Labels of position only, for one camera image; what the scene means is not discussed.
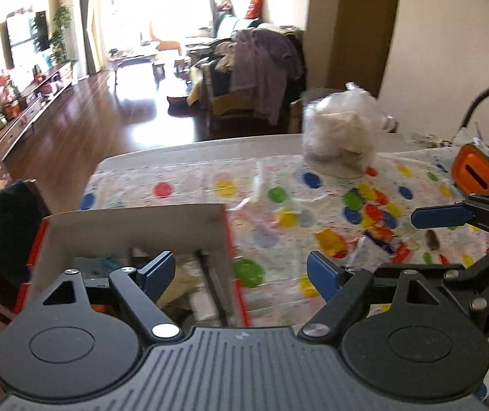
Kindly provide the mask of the purple blanket on chair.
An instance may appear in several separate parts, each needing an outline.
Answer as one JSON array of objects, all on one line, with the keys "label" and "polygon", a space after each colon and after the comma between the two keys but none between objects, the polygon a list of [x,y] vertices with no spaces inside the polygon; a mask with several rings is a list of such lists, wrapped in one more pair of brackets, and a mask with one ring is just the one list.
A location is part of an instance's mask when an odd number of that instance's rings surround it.
[{"label": "purple blanket on chair", "polygon": [[275,125],[307,88],[302,42],[293,33],[261,27],[238,31],[234,40],[230,91]]}]

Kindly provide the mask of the pale yellow snack wrapper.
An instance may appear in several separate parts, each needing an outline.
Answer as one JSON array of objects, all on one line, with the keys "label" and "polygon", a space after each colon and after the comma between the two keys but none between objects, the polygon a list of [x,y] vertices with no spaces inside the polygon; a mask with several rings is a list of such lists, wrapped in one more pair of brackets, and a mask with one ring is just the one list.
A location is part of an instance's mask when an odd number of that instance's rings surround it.
[{"label": "pale yellow snack wrapper", "polygon": [[177,265],[173,280],[155,304],[160,308],[165,308],[170,303],[194,292],[201,284],[201,276],[191,275],[187,269]]}]

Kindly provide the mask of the red chinese snack bag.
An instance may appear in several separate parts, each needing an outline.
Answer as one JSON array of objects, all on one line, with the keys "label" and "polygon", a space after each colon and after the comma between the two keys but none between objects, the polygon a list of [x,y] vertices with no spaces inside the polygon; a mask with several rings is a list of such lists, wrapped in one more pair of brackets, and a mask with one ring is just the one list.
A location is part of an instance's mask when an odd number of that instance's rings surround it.
[{"label": "red chinese snack bag", "polygon": [[389,227],[385,225],[374,227],[366,230],[364,236],[388,255],[389,263],[392,265],[400,265],[410,261],[411,249]]}]

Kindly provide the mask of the yellow snack packet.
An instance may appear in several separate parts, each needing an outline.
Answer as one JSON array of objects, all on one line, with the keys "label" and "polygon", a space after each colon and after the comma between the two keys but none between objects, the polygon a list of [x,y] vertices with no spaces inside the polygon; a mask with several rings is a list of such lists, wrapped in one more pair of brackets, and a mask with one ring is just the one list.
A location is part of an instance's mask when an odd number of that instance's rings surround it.
[{"label": "yellow snack packet", "polygon": [[327,257],[343,259],[349,253],[345,238],[335,232],[333,228],[325,228],[314,234],[320,251]]}]

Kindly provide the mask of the clear bag of white snacks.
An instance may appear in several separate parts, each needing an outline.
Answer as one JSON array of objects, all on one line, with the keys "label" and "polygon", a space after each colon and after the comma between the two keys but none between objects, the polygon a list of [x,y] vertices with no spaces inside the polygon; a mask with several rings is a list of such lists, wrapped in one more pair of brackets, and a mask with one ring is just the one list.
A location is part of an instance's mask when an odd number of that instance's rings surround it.
[{"label": "clear bag of white snacks", "polygon": [[379,136],[398,122],[377,98],[354,82],[343,91],[308,90],[303,100],[303,156],[322,174],[354,179],[374,161]]}]

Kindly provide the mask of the wooden coffee table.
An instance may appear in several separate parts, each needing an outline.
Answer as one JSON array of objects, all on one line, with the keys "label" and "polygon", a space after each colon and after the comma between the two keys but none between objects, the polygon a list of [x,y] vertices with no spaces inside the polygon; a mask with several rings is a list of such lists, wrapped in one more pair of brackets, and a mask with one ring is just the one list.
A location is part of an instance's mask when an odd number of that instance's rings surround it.
[{"label": "wooden coffee table", "polygon": [[114,85],[118,83],[118,72],[125,67],[149,64],[153,70],[156,84],[166,78],[165,62],[160,59],[159,52],[143,48],[140,51],[111,50],[107,60],[110,70],[114,73]]}]

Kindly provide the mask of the long tv cabinet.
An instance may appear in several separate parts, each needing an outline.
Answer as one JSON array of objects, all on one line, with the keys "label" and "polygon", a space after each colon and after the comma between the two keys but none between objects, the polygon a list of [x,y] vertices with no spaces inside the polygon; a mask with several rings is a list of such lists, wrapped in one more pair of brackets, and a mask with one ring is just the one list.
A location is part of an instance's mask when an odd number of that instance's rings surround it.
[{"label": "long tv cabinet", "polygon": [[4,160],[29,131],[35,130],[35,123],[45,111],[73,85],[74,63],[66,61],[55,65],[44,74],[41,82],[31,82],[22,96],[24,107],[1,130],[0,158]]}]

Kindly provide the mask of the red and white cardboard box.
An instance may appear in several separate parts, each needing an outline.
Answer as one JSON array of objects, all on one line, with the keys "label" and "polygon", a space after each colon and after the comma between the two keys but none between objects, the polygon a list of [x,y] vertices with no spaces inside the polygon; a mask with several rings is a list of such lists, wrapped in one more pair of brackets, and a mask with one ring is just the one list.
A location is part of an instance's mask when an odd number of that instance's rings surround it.
[{"label": "red and white cardboard box", "polygon": [[178,204],[64,212],[45,218],[28,258],[31,280],[20,287],[15,312],[38,296],[78,257],[113,257],[121,265],[143,266],[164,250],[175,257],[208,258],[217,296],[239,327],[250,318],[234,276],[235,250],[229,212],[223,204]]}]

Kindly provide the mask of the green potted plant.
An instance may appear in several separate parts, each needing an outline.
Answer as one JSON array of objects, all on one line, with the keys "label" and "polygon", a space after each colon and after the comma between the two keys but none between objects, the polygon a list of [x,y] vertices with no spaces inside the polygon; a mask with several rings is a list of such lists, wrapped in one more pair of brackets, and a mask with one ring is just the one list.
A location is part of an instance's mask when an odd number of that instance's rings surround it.
[{"label": "green potted plant", "polygon": [[68,5],[60,5],[53,17],[53,31],[50,37],[51,58],[55,64],[74,61],[66,45],[66,37],[72,20],[73,16]]}]

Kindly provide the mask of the black garment on chair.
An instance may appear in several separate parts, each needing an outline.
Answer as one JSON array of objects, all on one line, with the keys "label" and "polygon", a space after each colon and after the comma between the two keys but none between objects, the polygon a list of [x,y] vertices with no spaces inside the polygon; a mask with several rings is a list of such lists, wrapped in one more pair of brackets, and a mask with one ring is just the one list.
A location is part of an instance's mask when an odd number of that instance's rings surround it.
[{"label": "black garment on chair", "polygon": [[0,191],[0,279],[18,286],[30,279],[30,251],[44,218],[36,194],[23,180]]}]

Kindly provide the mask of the balloon pattern plastic tablecloth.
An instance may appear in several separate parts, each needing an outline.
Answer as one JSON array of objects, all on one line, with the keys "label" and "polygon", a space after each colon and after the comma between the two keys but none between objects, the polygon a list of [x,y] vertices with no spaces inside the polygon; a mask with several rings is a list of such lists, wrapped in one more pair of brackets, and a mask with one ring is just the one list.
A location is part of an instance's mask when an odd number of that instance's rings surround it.
[{"label": "balloon pattern plastic tablecloth", "polygon": [[449,174],[453,158],[442,149],[381,153],[357,179],[320,174],[299,155],[136,163],[95,171],[81,206],[224,204],[250,326],[300,327],[322,306],[306,260],[320,251],[314,234],[325,228],[347,242],[338,263],[347,263],[366,230],[384,225],[411,249],[408,263],[468,267],[489,251],[489,234],[477,227],[438,228],[440,249],[429,250],[425,231],[411,224],[415,209],[460,199]]}]

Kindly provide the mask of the dark chocolate popsicle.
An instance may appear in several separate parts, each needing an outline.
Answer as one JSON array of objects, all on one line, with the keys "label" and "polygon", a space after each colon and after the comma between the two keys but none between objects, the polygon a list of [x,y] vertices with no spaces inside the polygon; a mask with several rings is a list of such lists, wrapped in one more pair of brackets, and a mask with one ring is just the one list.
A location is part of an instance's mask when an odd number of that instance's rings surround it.
[{"label": "dark chocolate popsicle", "polygon": [[440,249],[440,242],[435,231],[433,231],[432,229],[427,229],[425,231],[424,236],[425,236],[426,246],[428,247],[429,250]]}]

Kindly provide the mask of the white and blue snack packet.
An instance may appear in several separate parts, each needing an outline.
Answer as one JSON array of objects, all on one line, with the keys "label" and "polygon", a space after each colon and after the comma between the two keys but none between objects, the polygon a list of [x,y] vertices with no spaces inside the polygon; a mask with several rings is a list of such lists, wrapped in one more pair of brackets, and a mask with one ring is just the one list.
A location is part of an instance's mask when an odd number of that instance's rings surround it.
[{"label": "white and blue snack packet", "polygon": [[374,272],[378,267],[391,262],[391,254],[378,245],[372,238],[363,235],[355,250],[348,258],[347,265]]}]

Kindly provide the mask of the wall television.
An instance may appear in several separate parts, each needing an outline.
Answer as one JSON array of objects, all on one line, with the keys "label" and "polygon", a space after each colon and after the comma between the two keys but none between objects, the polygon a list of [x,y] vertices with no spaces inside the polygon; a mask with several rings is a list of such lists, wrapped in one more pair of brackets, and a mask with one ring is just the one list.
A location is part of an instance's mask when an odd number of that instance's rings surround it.
[{"label": "wall television", "polygon": [[27,9],[11,13],[0,24],[0,37],[9,70],[37,66],[43,72],[52,67],[45,11]]}]

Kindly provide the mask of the red cushion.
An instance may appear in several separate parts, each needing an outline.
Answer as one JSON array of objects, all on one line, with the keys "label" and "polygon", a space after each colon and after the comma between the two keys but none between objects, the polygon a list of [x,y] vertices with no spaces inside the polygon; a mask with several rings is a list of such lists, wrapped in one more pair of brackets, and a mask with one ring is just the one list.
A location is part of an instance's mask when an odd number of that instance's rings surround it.
[{"label": "red cushion", "polygon": [[259,20],[262,18],[264,0],[250,0],[245,14],[246,20]]}]

